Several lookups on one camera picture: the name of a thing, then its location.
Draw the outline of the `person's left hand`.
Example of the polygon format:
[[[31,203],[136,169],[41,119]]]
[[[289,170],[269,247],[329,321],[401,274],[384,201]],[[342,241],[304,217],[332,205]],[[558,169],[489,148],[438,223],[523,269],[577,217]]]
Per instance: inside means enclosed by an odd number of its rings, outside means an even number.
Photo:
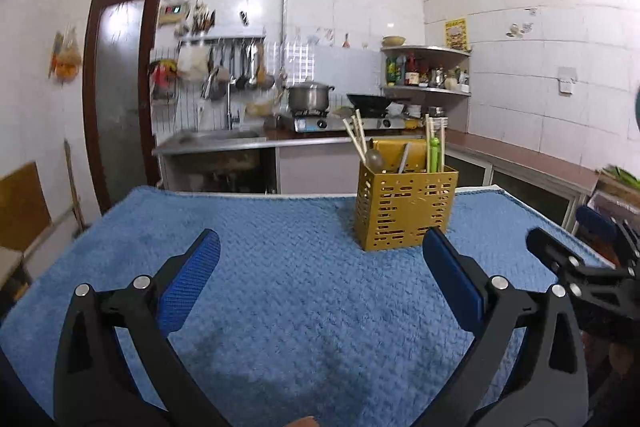
[[[313,416],[305,416],[291,421],[284,427],[319,427],[319,423]]]

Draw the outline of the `person's right hand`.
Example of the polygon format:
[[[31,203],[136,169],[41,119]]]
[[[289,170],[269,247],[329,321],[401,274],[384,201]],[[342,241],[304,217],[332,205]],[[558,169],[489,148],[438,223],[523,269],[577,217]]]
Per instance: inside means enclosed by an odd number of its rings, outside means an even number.
[[[588,375],[589,410],[605,403],[629,374],[639,372],[639,349],[611,343],[586,332],[582,344]]]

